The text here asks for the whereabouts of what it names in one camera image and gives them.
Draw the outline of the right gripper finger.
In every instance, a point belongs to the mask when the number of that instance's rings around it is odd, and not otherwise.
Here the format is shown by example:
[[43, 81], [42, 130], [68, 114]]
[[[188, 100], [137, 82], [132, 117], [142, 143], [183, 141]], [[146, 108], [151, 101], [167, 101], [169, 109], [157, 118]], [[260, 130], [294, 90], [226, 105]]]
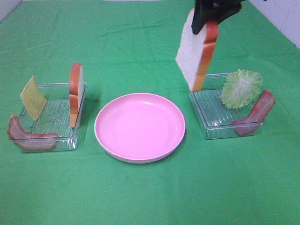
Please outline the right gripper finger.
[[215, 1], [214, 8], [216, 9], [214, 17], [217, 23], [220, 24], [227, 18], [239, 13], [242, 4], [241, 1]]
[[194, 16], [191, 24], [192, 32], [197, 35], [206, 22], [215, 20], [216, 8], [214, 0], [195, 0]]

